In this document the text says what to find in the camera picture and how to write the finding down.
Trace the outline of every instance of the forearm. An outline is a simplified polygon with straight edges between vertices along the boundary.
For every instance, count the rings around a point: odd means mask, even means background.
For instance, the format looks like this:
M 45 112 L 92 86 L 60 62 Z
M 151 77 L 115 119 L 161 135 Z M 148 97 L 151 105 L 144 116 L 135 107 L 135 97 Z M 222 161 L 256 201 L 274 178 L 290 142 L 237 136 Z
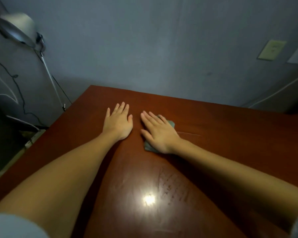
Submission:
M 102 133 L 47 164 L 0 202 L 0 213 L 29 219 L 51 237 L 70 236 L 83 199 L 116 141 L 115 133 Z
M 298 187 L 186 140 L 180 140 L 173 152 L 238 192 L 272 222 L 282 221 L 283 229 L 289 230 L 298 217 Z

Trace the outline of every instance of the lamp shade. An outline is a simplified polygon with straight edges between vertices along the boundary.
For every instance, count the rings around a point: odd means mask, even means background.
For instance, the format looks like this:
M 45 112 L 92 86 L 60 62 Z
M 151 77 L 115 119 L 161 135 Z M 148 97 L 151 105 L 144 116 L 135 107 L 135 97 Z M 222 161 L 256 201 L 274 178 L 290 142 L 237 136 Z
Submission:
M 0 29 L 11 38 L 32 48 L 36 46 L 37 31 L 34 21 L 24 13 L 0 15 Z

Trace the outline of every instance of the wooden table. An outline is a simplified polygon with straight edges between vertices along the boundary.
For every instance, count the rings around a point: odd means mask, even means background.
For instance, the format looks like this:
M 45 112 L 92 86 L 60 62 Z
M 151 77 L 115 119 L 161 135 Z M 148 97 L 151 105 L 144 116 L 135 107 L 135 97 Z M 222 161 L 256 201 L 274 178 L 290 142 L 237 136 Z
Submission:
M 73 237 L 286 237 L 184 160 L 144 151 L 144 109 L 183 138 L 298 186 L 298 117 L 90 86 L 0 178 L 0 199 L 55 158 L 98 136 L 107 107 L 130 104 L 134 128 L 105 157 Z M 152 204 L 146 197 L 154 197 Z

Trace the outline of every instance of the left hand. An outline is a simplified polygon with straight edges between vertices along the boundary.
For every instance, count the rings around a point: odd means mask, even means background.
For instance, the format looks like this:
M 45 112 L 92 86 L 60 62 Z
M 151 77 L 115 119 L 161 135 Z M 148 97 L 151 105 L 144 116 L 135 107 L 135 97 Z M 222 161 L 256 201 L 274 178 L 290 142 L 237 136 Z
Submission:
M 125 106 L 124 102 L 122 102 L 121 105 L 118 103 L 112 114 L 110 114 L 110 108 L 108 108 L 104 121 L 103 133 L 115 132 L 118 136 L 118 140 L 127 138 L 133 127 L 132 115 L 129 115 L 127 118 L 128 111 L 129 104 Z

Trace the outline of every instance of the right hand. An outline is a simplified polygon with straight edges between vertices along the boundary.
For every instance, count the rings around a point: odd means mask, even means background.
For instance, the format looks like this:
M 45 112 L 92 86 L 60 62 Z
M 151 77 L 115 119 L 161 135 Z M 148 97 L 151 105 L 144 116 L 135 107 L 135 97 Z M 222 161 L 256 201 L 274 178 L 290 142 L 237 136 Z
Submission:
M 165 117 L 155 116 L 152 112 L 140 114 L 141 120 L 147 127 L 142 129 L 141 134 L 148 143 L 163 154 L 173 153 L 176 143 L 181 140 L 175 129 L 169 124 Z

